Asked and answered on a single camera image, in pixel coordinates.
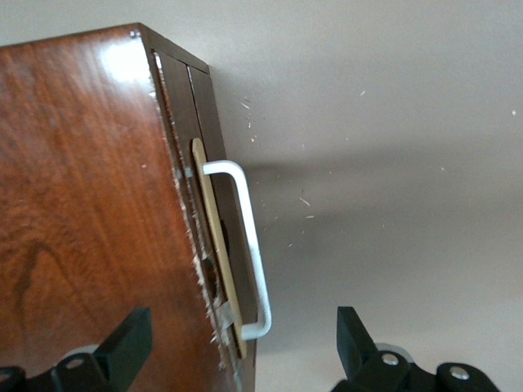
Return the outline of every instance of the dark brown wood panel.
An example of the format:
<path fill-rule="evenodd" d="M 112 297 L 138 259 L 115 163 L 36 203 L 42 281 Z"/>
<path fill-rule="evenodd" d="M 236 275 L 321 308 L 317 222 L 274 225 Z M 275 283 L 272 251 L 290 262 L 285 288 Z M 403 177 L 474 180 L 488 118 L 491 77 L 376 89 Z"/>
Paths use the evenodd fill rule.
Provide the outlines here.
<path fill-rule="evenodd" d="M 211 78 L 207 73 L 198 69 L 188 68 L 207 158 L 209 161 L 226 159 Z M 218 211 L 225 222 L 229 237 L 229 260 L 238 292 L 242 318 L 244 323 L 253 323 L 257 320 L 257 307 L 252 280 L 247 278 L 250 271 L 248 268 L 250 258 L 245 246 L 247 242 L 244 240 L 243 224 L 239 218 L 239 204 L 236 201 L 232 179 L 228 175 L 215 175 L 212 177 L 212 186 L 217 197 Z M 256 341 L 249 341 L 248 357 L 244 359 L 242 371 L 245 391 L 254 390 L 255 359 Z"/>
<path fill-rule="evenodd" d="M 132 390 L 233 390 L 159 93 L 133 27 L 0 49 L 1 365 L 35 375 L 149 306 Z"/>

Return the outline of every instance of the wooden cabinet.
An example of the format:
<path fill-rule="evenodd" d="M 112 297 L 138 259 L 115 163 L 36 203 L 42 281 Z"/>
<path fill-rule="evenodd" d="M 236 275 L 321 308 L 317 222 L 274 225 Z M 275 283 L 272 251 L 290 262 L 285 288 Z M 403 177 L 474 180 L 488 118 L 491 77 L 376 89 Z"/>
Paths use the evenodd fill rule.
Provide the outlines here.
<path fill-rule="evenodd" d="M 0 365 L 29 376 L 135 306 L 154 348 L 135 391 L 250 391 L 191 141 L 225 149 L 208 67 L 130 24 L 0 49 Z M 212 178 L 244 322 L 257 307 L 235 192 Z"/>

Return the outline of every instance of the cabinet handle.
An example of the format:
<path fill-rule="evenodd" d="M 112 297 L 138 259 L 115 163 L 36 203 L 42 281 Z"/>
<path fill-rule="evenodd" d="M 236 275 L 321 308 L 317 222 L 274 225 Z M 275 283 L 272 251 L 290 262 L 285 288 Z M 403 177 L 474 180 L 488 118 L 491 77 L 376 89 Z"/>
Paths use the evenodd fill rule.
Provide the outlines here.
<path fill-rule="evenodd" d="M 262 255 L 258 245 L 256 226 L 254 225 L 253 206 L 248 193 L 247 179 L 245 173 L 238 163 L 232 161 L 214 161 L 203 164 L 205 175 L 225 173 L 231 176 L 236 185 L 239 199 L 239 209 L 244 220 L 245 235 L 247 237 L 248 249 L 253 263 L 254 281 L 257 289 L 258 321 L 256 323 L 244 324 L 242 326 L 242 339 L 250 341 L 267 334 L 272 324 L 270 312 L 269 294 L 265 274 L 263 273 Z"/>

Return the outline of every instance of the silver screw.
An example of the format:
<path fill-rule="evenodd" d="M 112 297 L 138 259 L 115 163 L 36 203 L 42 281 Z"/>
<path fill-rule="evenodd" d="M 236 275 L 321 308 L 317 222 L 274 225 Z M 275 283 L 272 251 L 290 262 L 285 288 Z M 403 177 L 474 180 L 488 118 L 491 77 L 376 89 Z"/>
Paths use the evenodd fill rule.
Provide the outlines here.
<path fill-rule="evenodd" d="M 394 354 L 384 354 L 382 355 L 382 361 L 387 365 L 396 366 L 400 364 L 400 360 Z"/>
<path fill-rule="evenodd" d="M 11 372 L 8 370 L 4 370 L 3 372 L 0 372 L 0 383 L 9 380 L 11 377 Z"/>
<path fill-rule="evenodd" d="M 450 374 L 452 374 L 452 377 L 457 378 L 458 380 L 468 380 L 471 378 L 470 374 L 459 366 L 452 366 L 450 368 Z"/>
<path fill-rule="evenodd" d="M 74 369 L 74 368 L 77 368 L 78 366 L 80 366 L 82 363 L 83 363 L 83 359 L 81 359 L 81 358 L 71 359 L 69 362 L 67 362 L 65 367 L 68 369 Z"/>

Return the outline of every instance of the debris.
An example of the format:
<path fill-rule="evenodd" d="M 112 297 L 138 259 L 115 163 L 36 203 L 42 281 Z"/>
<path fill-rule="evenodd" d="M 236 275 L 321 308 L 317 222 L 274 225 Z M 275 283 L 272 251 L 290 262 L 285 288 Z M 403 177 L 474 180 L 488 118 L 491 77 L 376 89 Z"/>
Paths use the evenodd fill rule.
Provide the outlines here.
<path fill-rule="evenodd" d="M 307 202 L 304 198 L 300 198 L 300 200 L 303 202 L 303 204 L 305 204 L 306 206 L 310 207 L 311 204 L 309 202 Z"/>

